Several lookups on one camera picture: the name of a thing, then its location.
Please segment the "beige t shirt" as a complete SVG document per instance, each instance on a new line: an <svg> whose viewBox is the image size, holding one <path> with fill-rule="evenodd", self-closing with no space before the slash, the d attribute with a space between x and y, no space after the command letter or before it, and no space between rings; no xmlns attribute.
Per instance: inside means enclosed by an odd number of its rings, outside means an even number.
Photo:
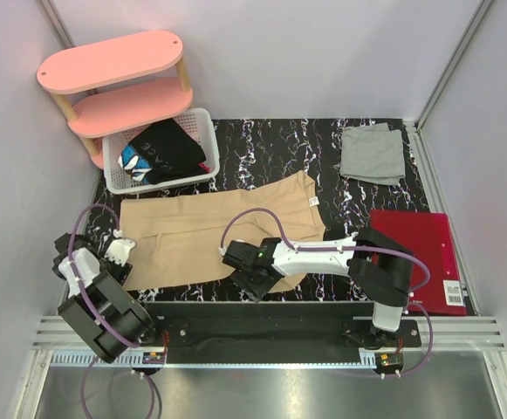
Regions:
<svg viewBox="0 0 507 419"><path fill-rule="evenodd" d="M125 283L128 291L213 282L232 270L221 243L259 245L267 237L316 242L324 237L317 183L299 171L278 182L245 190L195 196L127 199L120 227L136 242Z"/></svg>

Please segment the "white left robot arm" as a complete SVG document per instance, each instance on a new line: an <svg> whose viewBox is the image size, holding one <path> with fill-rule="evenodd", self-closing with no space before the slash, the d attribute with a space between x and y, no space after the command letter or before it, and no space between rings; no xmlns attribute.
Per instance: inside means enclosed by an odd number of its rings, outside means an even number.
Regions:
<svg viewBox="0 0 507 419"><path fill-rule="evenodd" d="M128 348L155 344L162 324L123 285L131 273L128 259L136 243L118 231L104 255L85 235L65 233L55 240L53 272L68 284L59 316L106 363Z"/></svg>

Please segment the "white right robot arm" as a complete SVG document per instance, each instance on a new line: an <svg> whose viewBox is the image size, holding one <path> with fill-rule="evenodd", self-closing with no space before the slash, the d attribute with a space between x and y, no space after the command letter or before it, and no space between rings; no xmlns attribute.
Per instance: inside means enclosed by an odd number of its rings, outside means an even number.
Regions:
<svg viewBox="0 0 507 419"><path fill-rule="evenodd" d="M248 296L262 299L280 280L299 274L349 277L373 301L370 335L389 346L401 336L415 259L393 239L364 228L353 239L323 242L269 237L254 245L233 240L220 248L230 279Z"/></svg>

